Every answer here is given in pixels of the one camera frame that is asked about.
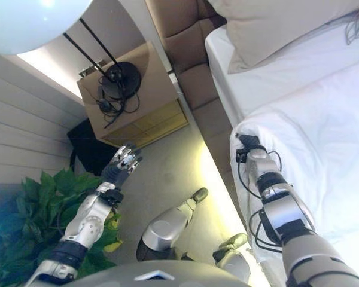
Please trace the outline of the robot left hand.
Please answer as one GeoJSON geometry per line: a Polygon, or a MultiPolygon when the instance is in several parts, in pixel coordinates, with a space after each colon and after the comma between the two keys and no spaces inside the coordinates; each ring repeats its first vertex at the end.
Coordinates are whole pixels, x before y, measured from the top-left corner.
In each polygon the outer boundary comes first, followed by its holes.
{"type": "Polygon", "coordinates": [[[118,149],[103,169],[101,173],[102,182],[121,188],[141,161],[141,150],[134,143],[127,142],[118,149]]]}

